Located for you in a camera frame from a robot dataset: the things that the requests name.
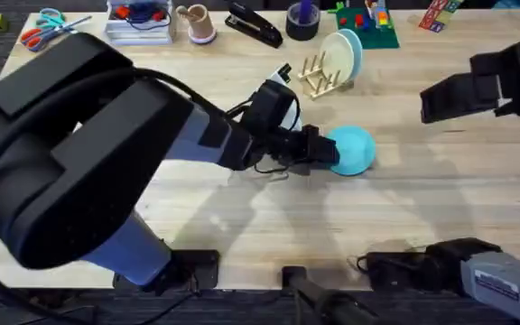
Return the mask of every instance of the cable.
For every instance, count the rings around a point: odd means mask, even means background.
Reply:
[[[352,267],[352,269],[359,271],[360,273],[366,275],[366,274],[368,274],[368,270],[366,268],[362,267],[362,265],[360,264],[360,262],[362,262],[366,259],[367,259],[367,257],[365,255],[359,256],[359,257],[357,257],[357,261],[355,263],[353,263],[349,257],[349,258],[347,258],[347,263],[348,263],[348,265],[350,265],[350,267]]]
[[[165,24],[155,25],[155,26],[148,27],[148,28],[139,28],[137,26],[134,26],[134,23],[132,23],[132,21],[129,18],[126,18],[125,20],[127,21],[127,23],[130,24],[130,26],[134,27],[134,29],[136,29],[138,31],[151,31],[152,29],[156,29],[156,28],[168,27],[170,25],[170,23],[172,23],[172,16],[170,15],[170,12],[168,12],[168,9],[166,9],[165,7],[162,7],[162,9],[166,13],[166,16],[170,17],[170,21],[168,23],[165,23]]]
[[[250,97],[247,100],[245,100],[242,103],[240,103],[240,104],[230,108],[226,112],[226,115],[233,119],[236,116],[239,116],[240,114],[244,113],[244,111],[249,108],[249,107],[246,106],[246,104],[251,103],[254,100],[254,95],[255,94],[256,94],[256,92],[252,93],[252,95],[250,95]]]
[[[166,308],[164,311],[160,312],[159,314],[153,316],[151,319],[144,320],[144,321],[136,323],[134,325],[148,325],[148,324],[152,324],[153,322],[155,322],[155,321],[159,320],[160,318],[162,318],[163,316],[169,314],[174,309],[178,308],[180,305],[185,303],[187,300],[193,298],[194,296],[196,296],[196,293],[190,293],[190,294],[184,296],[183,298],[180,298],[177,302],[173,303],[170,307]]]
[[[294,290],[294,309],[295,309],[294,324],[302,325],[302,305],[301,305],[300,294],[298,293],[298,290]]]
[[[301,113],[301,110],[300,110],[300,101],[298,100],[298,96],[294,96],[294,102],[296,103],[296,115],[294,116],[294,121],[292,122],[292,125],[288,128],[288,131],[291,132],[295,127],[296,125],[298,124],[298,121],[300,120],[300,113]],[[294,165],[298,164],[298,163],[301,163],[304,159],[306,158],[303,158],[303,159],[299,159],[295,162],[291,162],[290,164],[284,166],[284,167],[281,167],[281,168],[274,168],[272,170],[268,170],[268,171],[260,171],[258,169],[258,164],[255,164],[254,165],[254,170],[258,173],[261,173],[261,174],[272,174],[272,173],[276,173],[276,172],[279,172],[279,173],[282,173],[282,172],[286,172],[288,171],[291,167],[293,167]]]
[[[43,117],[52,115],[55,110],[62,107],[61,105],[55,105],[58,102],[64,101],[72,96],[78,95],[78,93],[84,90],[92,90],[98,86],[102,86],[105,82],[122,78],[122,77],[137,77],[137,78],[151,78],[162,80],[166,83],[173,85],[176,88],[181,89],[188,95],[190,95],[194,101],[202,100],[203,103],[208,103],[202,96],[196,93],[194,90],[181,83],[177,79],[168,76],[164,73],[154,70],[147,69],[135,69],[126,68],[121,70],[111,70],[108,72],[99,73],[97,75],[76,81],[73,84],[63,88],[48,97],[42,99],[39,103],[32,107],[24,115],[20,116],[15,123],[10,125],[7,131],[0,138],[0,158],[5,151],[26,131],[29,131],[34,125],[39,122]],[[70,322],[79,325],[89,325],[90,323],[71,318],[66,315],[61,315],[55,311],[48,310],[41,306],[35,305],[27,301],[22,295],[9,289],[0,281],[0,300],[3,302],[21,307],[26,311],[34,314],[47,317],[54,320]]]
[[[254,170],[255,170],[256,172],[258,172],[258,173],[262,173],[262,174],[272,174],[272,173],[276,173],[276,172],[280,172],[280,173],[282,173],[282,172],[286,172],[286,171],[288,171],[288,170],[290,169],[290,167],[292,167],[291,164],[289,164],[289,165],[287,165],[287,166],[284,166],[284,167],[282,167],[282,168],[274,168],[274,169],[271,169],[271,170],[268,170],[268,171],[260,171],[260,170],[258,169],[258,164],[255,164],[255,165],[254,165]]]

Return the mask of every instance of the green lego baseplate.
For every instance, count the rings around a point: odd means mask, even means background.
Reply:
[[[400,44],[398,43],[398,37],[396,37],[395,25],[393,24],[393,17],[390,15],[388,9],[388,17],[390,22],[388,26],[377,29],[375,22],[371,21],[370,26],[367,30],[356,27],[357,14],[362,14],[363,17],[368,15],[366,8],[342,8],[336,12],[336,23],[339,29],[346,28],[350,29],[358,35],[362,48],[365,50],[371,49],[398,49]],[[342,26],[340,25],[340,19],[346,18],[347,23]]]

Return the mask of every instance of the pen holder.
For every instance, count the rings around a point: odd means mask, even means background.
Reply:
[[[208,8],[204,5],[192,5],[186,9],[181,5],[176,9],[176,14],[184,17],[190,23],[188,35],[196,44],[208,44],[216,38],[216,28],[209,17]]]

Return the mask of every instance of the stapler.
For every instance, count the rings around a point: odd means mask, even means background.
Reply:
[[[282,45],[283,38],[276,27],[254,10],[235,1],[228,2],[228,9],[226,25],[276,49]]]

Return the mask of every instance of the tape roll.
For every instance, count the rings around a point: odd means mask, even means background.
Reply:
[[[286,15],[286,33],[296,41],[311,40],[318,32],[320,24],[320,9],[311,5],[311,14],[308,23],[300,23],[300,3],[291,5]]]

